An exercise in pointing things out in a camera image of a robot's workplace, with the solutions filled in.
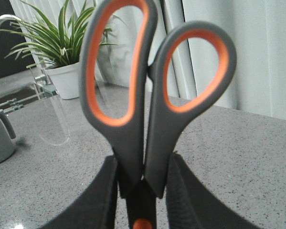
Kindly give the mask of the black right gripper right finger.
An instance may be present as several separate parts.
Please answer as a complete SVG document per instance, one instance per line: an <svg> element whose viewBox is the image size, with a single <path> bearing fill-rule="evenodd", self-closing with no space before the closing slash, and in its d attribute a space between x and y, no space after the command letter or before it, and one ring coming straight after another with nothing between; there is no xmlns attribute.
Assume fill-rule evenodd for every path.
<svg viewBox="0 0 286 229"><path fill-rule="evenodd" d="M177 153L169 159L166 206L170 229L257 228L217 199Z"/></svg>

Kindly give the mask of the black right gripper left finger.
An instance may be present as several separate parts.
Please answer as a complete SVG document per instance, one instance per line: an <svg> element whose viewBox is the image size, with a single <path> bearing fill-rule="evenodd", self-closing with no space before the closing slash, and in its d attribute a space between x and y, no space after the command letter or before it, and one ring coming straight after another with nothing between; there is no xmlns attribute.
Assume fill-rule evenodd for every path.
<svg viewBox="0 0 286 229"><path fill-rule="evenodd" d="M93 182L42 229L113 229L117 207L118 162L107 156Z"/></svg>

